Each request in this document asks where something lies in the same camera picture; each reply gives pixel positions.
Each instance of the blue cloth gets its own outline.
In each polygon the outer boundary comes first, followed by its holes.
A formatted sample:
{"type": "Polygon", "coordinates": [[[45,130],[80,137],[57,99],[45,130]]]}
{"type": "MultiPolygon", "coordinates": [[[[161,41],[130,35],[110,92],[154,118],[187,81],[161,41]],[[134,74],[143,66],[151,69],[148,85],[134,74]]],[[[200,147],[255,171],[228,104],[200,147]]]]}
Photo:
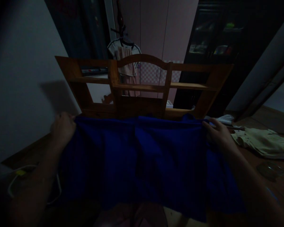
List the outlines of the blue cloth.
{"type": "Polygon", "coordinates": [[[88,198],[109,209],[119,202],[151,201],[202,222],[207,204],[223,212],[244,210],[227,163],[206,142],[202,120],[75,122],[59,165],[60,202],[88,198]]]}

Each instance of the wooden shelf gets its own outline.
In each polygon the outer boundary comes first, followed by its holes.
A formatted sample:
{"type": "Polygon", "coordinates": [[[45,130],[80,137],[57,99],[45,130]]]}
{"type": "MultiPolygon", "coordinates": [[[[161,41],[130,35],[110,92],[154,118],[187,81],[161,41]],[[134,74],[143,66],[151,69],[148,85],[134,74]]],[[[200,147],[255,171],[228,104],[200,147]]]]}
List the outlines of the wooden shelf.
{"type": "Polygon", "coordinates": [[[96,77],[77,77],[70,79],[69,82],[89,83],[89,84],[109,84],[109,79],[96,78],[96,77]]]}
{"type": "Polygon", "coordinates": [[[133,91],[150,91],[150,92],[164,92],[164,86],[145,85],[145,84],[117,84],[113,86],[118,90],[133,90],[133,91]]]}
{"type": "Polygon", "coordinates": [[[216,88],[208,87],[205,84],[189,84],[189,83],[170,83],[171,88],[191,89],[191,90],[217,90],[216,88]]]}

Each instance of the hand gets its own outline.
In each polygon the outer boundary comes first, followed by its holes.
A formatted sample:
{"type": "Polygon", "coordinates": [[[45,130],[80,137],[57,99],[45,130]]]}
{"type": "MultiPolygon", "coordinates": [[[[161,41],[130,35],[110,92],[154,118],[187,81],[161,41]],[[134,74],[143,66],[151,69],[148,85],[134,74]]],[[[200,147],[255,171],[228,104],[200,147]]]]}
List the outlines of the hand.
{"type": "Polygon", "coordinates": [[[228,128],[215,118],[210,118],[209,121],[215,124],[216,128],[213,128],[205,121],[203,121],[202,124],[208,130],[212,140],[219,146],[221,151],[224,154],[229,154],[229,152],[239,153],[237,145],[231,137],[228,128]]]}
{"type": "Polygon", "coordinates": [[[53,145],[61,152],[75,133],[76,123],[74,118],[69,113],[62,112],[56,116],[55,122],[51,126],[53,145]]]}

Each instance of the dark cabinet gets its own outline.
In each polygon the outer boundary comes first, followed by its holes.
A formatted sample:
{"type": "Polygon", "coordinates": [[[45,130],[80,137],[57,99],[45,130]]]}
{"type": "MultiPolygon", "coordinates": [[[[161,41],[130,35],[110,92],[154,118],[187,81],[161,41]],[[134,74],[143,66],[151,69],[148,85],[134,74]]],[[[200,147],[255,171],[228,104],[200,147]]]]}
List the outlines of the dark cabinet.
{"type": "MultiPolygon", "coordinates": [[[[283,21],[284,5],[274,0],[199,1],[184,63],[234,64],[221,90],[223,94],[218,95],[208,113],[210,116],[223,115],[283,21]]],[[[179,82],[206,83],[207,78],[206,73],[181,72],[179,82]]],[[[201,92],[178,89],[174,108],[192,109],[201,92]]]]}

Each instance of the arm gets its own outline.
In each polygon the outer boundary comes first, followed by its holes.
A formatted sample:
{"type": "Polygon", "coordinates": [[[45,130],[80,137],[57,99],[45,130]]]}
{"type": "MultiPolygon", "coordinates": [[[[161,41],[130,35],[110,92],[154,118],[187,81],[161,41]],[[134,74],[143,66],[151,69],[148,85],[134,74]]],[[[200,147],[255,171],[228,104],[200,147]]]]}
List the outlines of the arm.
{"type": "Polygon", "coordinates": [[[284,210],[240,153],[227,127],[216,119],[209,121],[216,125],[215,129],[205,121],[202,124],[228,161],[251,220],[261,226],[284,226],[284,210]]]}
{"type": "Polygon", "coordinates": [[[73,117],[62,113],[52,125],[52,141],[25,188],[12,200],[10,217],[15,226],[37,226],[56,177],[60,155],[76,129],[73,117]]]}

